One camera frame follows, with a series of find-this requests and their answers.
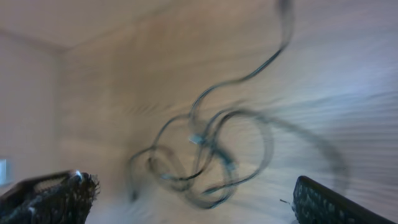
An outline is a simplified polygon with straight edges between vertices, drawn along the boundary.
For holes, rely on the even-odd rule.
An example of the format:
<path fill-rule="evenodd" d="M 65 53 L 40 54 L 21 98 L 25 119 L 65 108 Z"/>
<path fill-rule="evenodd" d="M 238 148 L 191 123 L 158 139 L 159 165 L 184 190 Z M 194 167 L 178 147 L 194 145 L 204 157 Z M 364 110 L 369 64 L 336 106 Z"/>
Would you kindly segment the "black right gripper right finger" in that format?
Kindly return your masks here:
<path fill-rule="evenodd" d="M 306 176 L 298 176 L 291 202 L 280 199 L 292 209 L 299 224 L 395 224 L 345 197 L 349 178 L 336 178 L 329 188 Z"/>

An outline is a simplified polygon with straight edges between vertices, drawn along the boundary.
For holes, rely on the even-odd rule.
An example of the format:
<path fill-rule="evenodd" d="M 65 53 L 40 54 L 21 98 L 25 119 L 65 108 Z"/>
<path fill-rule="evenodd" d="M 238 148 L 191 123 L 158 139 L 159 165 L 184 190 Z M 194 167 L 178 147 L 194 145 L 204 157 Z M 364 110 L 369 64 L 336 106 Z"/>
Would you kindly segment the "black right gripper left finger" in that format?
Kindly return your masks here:
<path fill-rule="evenodd" d="M 25 179 L 1 195 L 1 224 L 85 224 L 99 193 L 96 176 L 78 170 Z"/>

